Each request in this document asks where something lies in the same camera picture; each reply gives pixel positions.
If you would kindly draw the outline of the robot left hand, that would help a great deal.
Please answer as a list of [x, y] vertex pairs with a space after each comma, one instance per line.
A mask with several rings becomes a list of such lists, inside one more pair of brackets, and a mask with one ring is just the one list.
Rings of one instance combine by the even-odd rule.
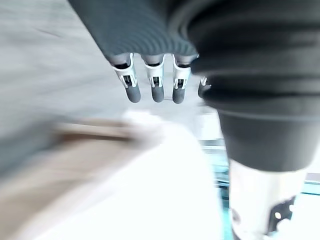
[[294, 201], [320, 148], [320, 3], [317, 0], [72, 0], [133, 103], [133, 55], [163, 99], [162, 57], [172, 54], [172, 99], [189, 74], [217, 110], [229, 165], [236, 240], [291, 240]]

